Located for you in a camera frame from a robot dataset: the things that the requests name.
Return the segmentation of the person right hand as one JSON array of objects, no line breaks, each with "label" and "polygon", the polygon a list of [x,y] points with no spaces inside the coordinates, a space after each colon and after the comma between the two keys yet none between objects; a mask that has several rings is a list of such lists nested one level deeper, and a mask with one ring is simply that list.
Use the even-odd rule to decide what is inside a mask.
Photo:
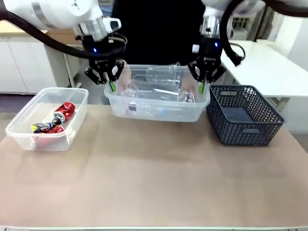
[{"label": "person right hand", "polygon": [[116,82],[116,92],[121,94],[131,83],[131,69],[129,65],[125,64],[124,68]]}]

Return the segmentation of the person left hand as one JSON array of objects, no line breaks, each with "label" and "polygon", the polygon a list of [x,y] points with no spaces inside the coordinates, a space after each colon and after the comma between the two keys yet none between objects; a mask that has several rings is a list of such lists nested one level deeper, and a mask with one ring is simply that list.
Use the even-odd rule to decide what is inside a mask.
[{"label": "person left hand", "polygon": [[180,100],[196,102],[198,98],[198,82],[191,73],[185,72],[180,81]]}]

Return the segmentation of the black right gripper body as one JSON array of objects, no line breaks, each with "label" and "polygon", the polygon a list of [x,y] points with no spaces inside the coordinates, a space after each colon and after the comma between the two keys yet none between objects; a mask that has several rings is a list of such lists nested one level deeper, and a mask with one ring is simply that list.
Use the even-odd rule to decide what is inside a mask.
[{"label": "black right gripper body", "polygon": [[199,44],[192,45],[192,53],[197,55],[196,64],[198,67],[221,65],[222,45],[219,38],[202,37]]}]

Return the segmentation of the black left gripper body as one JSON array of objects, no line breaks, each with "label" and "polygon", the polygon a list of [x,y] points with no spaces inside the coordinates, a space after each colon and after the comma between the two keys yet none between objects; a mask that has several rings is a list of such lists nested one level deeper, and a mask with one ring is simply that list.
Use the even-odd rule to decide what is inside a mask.
[{"label": "black left gripper body", "polygon": [[84,51],[81,58],[92,61],[113,61],[123,55],[123,36],[106,36],[95,41],[93,36],[83,36],[81,44]]}]

